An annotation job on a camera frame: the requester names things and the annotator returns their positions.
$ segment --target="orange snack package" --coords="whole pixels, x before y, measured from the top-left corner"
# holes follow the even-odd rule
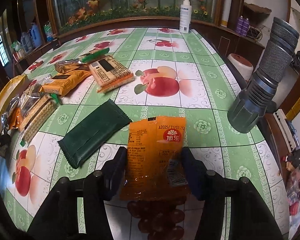
[[[90,75],[90,71],[87,70],[72,70],[65,74],[58,73],[42,85],[40,92],[53,93],[64,97]]]
[[[17,107],[9,118],[9,130],[18,129],[22,121],[23,117],[21,115],[21,109],[20,107]]]
[[[122,200],[166,200],[190,193],[180,162],[185,127],[184,117],[130,123]]]

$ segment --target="plastic water jug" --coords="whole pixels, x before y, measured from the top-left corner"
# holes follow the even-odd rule
[[[41,39],[41,35],[39,32],[39,27],[35,23],[32,23],[31,36],[32,36],[34,46],[36,48],[40,47],[42,45],[42,39]]]

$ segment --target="green checkered tablecloth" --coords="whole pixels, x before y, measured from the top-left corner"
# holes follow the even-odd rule
[[[29,79],[39,81],[49,73],[56,74],[54,62],[106,47],[133,73],[159,66],[172,68],[176,72],[174,83],[179,84],[179,91],[166,97],[156,97],[146,91],[136,95],[134,87],[141,83],[140,77],[136,76],[133,82],[103,95],[97,93],[92,76],[85,79],[61,99],[62,105],[29,144],[35,146],[36,160],[31,170],[29,192],[25,196],[19,194],[11,181],[16,171],[17,152],[26,149],[20,146],[20,135],[15,134],[8,169],[0,158],[0,189],[15,224],[27,230],[59,178],[83,178],[112,159],[119,146],[127,145],[129,128],[124,127],[75,170],[67,163],[57,144],[69,130],[110,98],[133,121],[158,115],[186,117],[184,146],[190,147],[194,157],[202,160],[208,169],[226,178],[250,178],[281,232],[287,233],[289,209],[275,159],[257,127],[241,134],[229,124],[227,110],[240,91],[239,85],[218,53],[195,30],[187,35],[166,28],[130,28],[89,34],[47,52],[37,60],[44,61],[42,66],[32,72],[28,69],[25,73]],[[185,212],[185,220],[180,223],[185,229],[183,239],[192,240],[203,203],[189,195],[186,203],[178,208]],[[115,240],[146,239],[147,234],[138,230],[138,219],[128,212],[127,202],[116,196],[106,202],[106,211]],[[82,199],[78,201],[78,226],[80,232],[85,231]],[[229,226],[230,198],[225,205],[222,239],[228,239]]]

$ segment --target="bolt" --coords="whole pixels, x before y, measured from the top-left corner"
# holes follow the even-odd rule
[[[207,175],[208,176],[214,176],[216,172],[214,170],[207,170]]]
[[[243,183],[249,183],[250,181],[247,177],[241,177],[240,179]]]
[[[100,177],[102,175],[102,171],[101,170],[96,170],[93,172],[93,176],[95,177]]]

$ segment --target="red logo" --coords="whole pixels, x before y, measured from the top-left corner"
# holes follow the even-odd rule
[[[181,133],[176,129],[168,129],[163,133],[163,139],[170,142],[180,142]]]

